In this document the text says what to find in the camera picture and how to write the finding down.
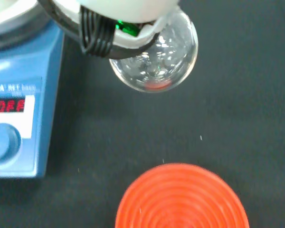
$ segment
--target round-bottom flask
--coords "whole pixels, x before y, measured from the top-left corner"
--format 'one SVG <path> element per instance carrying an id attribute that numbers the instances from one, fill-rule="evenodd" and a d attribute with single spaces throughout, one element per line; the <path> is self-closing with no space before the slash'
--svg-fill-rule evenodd
<path id="1" fill-rule="evenodd" d="M 111 66 L 121 81 L 140 92 L 172 89 L 192 71 L 198 54 L 198 36 L 190 18 L 176 10 L 156 42 L 139 56 L 113 60 Z"/>

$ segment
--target blue knob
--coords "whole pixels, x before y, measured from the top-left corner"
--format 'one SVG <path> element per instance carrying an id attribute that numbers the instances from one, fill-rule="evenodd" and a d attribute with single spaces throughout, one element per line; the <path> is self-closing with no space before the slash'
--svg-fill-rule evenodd
<path id="1" fill-rule="evenodd" d="M 0 124 L 0 159 L 3 159 L 10 152 L 18 148 L 18 139 L 15 137 L 15 129 L 8 124 Z"/>

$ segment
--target digital display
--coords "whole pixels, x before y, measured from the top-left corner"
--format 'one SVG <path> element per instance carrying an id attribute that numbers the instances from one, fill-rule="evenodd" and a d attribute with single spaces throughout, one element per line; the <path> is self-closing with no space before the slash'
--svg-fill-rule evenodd
<path id="1" fill-rule="evenodd" d="M 0 113 L 22 113 L 24 104 L 24 97 L 0 99 Z"/>

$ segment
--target dark surface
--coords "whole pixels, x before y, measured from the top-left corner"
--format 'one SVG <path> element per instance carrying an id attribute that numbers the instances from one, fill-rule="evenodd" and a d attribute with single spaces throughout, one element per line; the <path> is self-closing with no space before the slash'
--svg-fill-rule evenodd
<path id="1" fill-rule="evenodd" d="M 126 188 L 163 159 L 221 176 L 252 228 L 285 228 L 285 11 L 273 0 L 182 7 L 199 57 L 167 93 L 128 88 L 66 41 L 47 176 L 0 181 L 0 228 L 113 228 Z"/>

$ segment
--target green indicator light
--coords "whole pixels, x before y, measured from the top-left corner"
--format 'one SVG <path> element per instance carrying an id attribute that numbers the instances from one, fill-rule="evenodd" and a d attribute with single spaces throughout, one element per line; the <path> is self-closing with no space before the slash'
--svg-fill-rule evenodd
<path id="1" fill-rule="evenodd" d="M 131 23 L 122 22 L 121 20 L 117 21 L 116 29 L 120 29 L 121 31 L 131 35 L 131 36 L 138 36 L 140 29 Z"/>

